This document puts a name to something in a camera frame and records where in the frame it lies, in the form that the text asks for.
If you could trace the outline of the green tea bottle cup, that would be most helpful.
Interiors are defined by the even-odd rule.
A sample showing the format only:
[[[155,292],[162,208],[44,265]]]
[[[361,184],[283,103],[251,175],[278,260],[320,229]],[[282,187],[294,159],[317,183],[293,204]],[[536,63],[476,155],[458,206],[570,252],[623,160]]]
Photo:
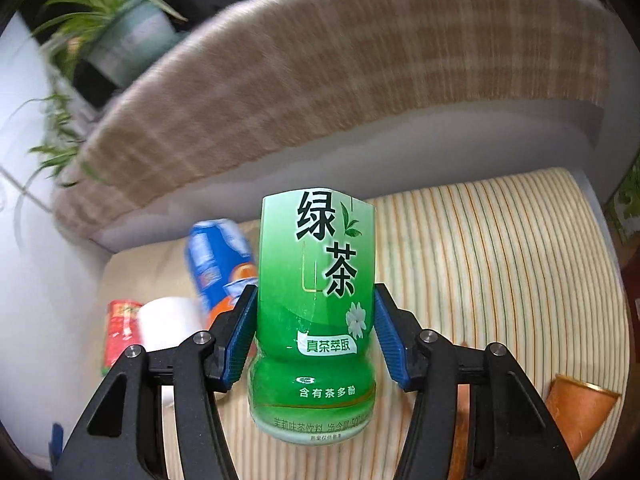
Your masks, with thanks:
[[[375,404],[375,212],[329,188],[269,195],[260,224],[250,414],[285,442],[363,430]]]

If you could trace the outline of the lying orange paper cup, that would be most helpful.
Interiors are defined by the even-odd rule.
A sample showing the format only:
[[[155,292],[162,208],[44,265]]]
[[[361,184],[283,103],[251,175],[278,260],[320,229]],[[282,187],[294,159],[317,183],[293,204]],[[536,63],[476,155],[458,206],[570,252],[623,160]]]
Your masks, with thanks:
[[[574,460],[600,430],[619,398],[619,393],[591,382],[555,375],[546,407]]]

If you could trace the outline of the white plastic cup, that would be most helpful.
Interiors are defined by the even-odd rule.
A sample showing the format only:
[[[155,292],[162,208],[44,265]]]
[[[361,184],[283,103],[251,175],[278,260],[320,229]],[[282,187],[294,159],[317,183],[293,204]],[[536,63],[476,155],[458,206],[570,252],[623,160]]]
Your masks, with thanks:
[[[141,344],[147,352],[177,347],[204,328],[201,307],[186,297],[162,297],[144,304],[137,315]]]

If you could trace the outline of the blue orange bottle cup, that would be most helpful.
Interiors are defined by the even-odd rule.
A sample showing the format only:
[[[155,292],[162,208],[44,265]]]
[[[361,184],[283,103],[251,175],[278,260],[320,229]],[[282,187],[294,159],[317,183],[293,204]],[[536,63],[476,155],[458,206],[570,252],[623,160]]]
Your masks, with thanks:
[[[209,327],[230,311],[247,285],[258,282],[253,253],[240,227],[232,220],[195,223],[186,240],[186,264]]]

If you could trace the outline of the striped table cloth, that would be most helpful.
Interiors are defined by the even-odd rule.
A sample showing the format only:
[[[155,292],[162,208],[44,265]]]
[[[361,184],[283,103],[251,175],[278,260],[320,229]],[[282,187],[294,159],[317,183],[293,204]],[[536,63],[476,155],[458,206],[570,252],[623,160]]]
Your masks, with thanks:
[[[396,193],[375,206],[375,281],[398,307],[455,344],[503,342],[545,398],[555,375],[621,393],[582,454],[590,479],[610,452],[625,402],[630,341],[626,294],[615,250],[588,179],[546,169]],[[112,300],[145,304],[198,298],[184,258],[186,241],[125,250],[99,282],[99,319]],[[374,414],[340,444],[292,445],[250,418],[246,373],[218,401],[241,479],[393,479],[414,394],[388,376],[377,341]]]

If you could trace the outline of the potted spider plant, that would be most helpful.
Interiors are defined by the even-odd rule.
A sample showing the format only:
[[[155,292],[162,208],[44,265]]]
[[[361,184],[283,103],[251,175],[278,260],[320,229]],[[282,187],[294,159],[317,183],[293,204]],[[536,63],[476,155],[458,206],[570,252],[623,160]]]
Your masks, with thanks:
[[[50,88],[38,100],[44,105],[46,133],[29,151],[38,157],[35,174],[47,172],[57,186],[71,188],[79,181],[64,180],[63,174],[87,142],[70,109],[70,87],[79,64],[90,64],[124,90],[178,42],[172,23],[184,23],[186,17],[165,0],[48,0],[44,5],[62,4],[78,9],[32,32],[50,30],[52,36],[41,47]]]

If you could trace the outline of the plaid beige sill cloth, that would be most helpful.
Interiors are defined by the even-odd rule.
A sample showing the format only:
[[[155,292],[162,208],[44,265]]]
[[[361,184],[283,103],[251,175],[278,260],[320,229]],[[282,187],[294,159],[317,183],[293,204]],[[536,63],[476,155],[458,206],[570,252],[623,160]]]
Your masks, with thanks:
[[[88,237],[154,200],[333,133],[435,105],[608,94],[599,0],[243,0],[146,70],[53,199]]]

